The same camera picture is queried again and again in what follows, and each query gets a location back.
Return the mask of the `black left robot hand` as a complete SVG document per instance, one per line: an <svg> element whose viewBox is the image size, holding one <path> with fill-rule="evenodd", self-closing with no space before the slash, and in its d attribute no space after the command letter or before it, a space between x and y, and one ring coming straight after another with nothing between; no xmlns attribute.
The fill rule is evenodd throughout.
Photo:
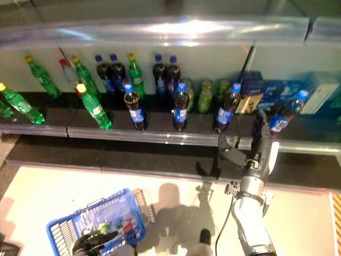
<svg viewBox="0 0 341 256"><path fill-rule="evenodd" d="M101 255L101 250L105 248L105 244L118 236L118 231L101 233L99 230L84 235L76 240L72 255Z"/></svg>

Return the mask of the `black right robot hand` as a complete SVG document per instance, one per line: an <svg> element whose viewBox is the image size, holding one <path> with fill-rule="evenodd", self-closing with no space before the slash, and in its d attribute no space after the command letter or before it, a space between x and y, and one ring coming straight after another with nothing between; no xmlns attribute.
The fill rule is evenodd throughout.
<svg viewBox="0 0 341 256"><path fill-rule="evenodd" d="M242 170L243 177L256 177L265 182L271 173L270 153L273 144L269 119L265 111L257 112L251 134L253 136L251 151L247 155L229 144L223 134L219 134L218 148L221 156Z"/></svg>

